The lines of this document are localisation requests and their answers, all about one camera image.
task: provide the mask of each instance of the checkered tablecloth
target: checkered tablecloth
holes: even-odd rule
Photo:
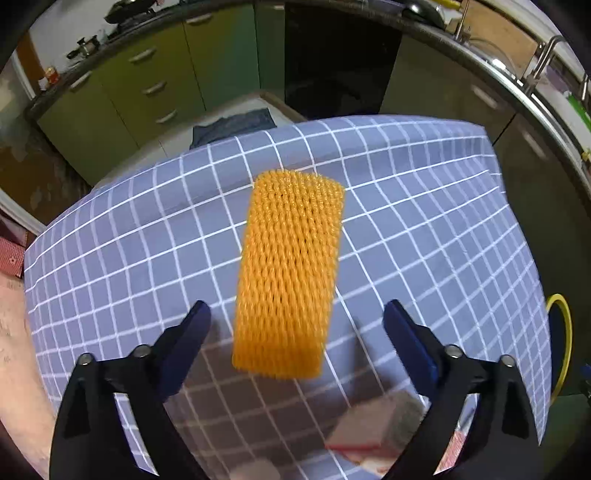
[[[236,371],[232,322],[254,178],[294,168],[346,187],[334,310],[322,375],[276,381]],[[202,299],[213,325],[167,410],[212,478],[265,457],[285,479],[370,476],[323,449],[352,404],[412,390],[381,326],[400,299],[443,344],[516,357],[538,435],[545,428],[550,343],[534,261],[504,195],[483,128],[357,116],[235,137],[127,175],[61,215],[27,251],[33,342],[59,405],[83,352],[99,359],[153,343]],[[465,408],[473,411],[474,401]],[[150,468],[119,399],[138,464]]]

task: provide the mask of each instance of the drawer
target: drawer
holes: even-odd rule
[[[183,75],[190,65],[183,27],[175,25],[123,49],[101,65],[99,76],[107,90],[145,89],[159,82],[163,72]]]
[[[95,73],[74,82],[37,122],[90,185],[138,149]]]
[[[182,25],[126,48],[98,73],[140,146],[204,112]]]
[[[195,78],[160,80],[149,89],[157,91],[146,95],[146,90],[133,91],[116,103],[117,110],[129,132],[144,145],[159,137],[180,122],[197,118],[205,112]]]

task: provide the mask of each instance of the cabinet handle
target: cabinet handle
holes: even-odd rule
[[[159,125],[165,124],[166,122],[170,122],[176,116],[177,116],[177,111],[175,109],[172,112],[170,112],[168,115],[164,115],[162,118],[158,118],[158,120],[156,120],[156,123]]]
[[[138,63],[139,61],[145,60],[156,53],[156,47],[144,50],[142,53],[138,53],[135,57],[129,59],[130,63]]]
[[[474,95],[476,95],[480,100],[486,103],[493,110],[499,109],[499,103],[480,87],[477,87],[476,85],[470,85],[470,90],[472,90],[472,93]]]
[[[213,18],[213,14],[199,15],[198,17],[189,18],[185,20],[187,25],[199,25],[200,23],[209,22]]]
[[[88,72],[86,72],[82,77],[80,77],[78,80],[76,80],[74,83],[72,83],[70,85],[70,91],[73,92],[74,90],[76,90],[79,86],[81,86],[85,81],[88,80],[88,78],[90,77],[90,75],[92,74],[92,70],[89,70]]]
[[[525,140],[525,142],[530,146],[530,148],[533,150],[533,152],[541,160],[547,159],[544,149],[540,146],[540,144],[538,142],[535,141],[534,137],[532,137],[529,132],[522,130],[521,135],[523,135],[523,139]]]
[[[161,92],[166,87],[166,80],[162,80],[162,82],[158,82],[156,85],[151,86],[150,88],[145,88],[142,90],[144,95],[150,96],[155,93]]]

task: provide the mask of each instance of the kitchen countertop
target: kitchen countertop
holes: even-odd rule
[[[294,3],[331,7],[337,10],[360,15],[370,20],[389,25],[408,34],[432,48],[450,57],[456,63],[470,70],[509,102],[517,113],[523,115],[534,128],[547,140],[554,153],[565,166],[579,196],[585,199],[586,208],[591,215],[591,185],[582,167],[580,158],[581,145],[575,145],[567,132],[564,123],[552,116],[550,111],[534,96],[526,96],[513,80],[505,76],[473,50],[455,42],[450,34],[426,25],[410,21],[399,15],[384,12],[379,3],[368,5],[358,1],[346,0],[293,0]],[[27,116],[36,121],[47,109],[75,82],[81,75],[95,66],[114,56],[123,47],[137,38],[161,30],[162,28],[181,22],[191,17],[212,11],[249,3],[245,0],[202,0],[195,4],[178,5],[160,11],[156,17],[128,30],[115,40],[101,46],[97,53],[82,61],[76,67],[62,75],[61,80],[48,92],[32,100]],[[277,0],[259,0],[259,3],[277,4]]]

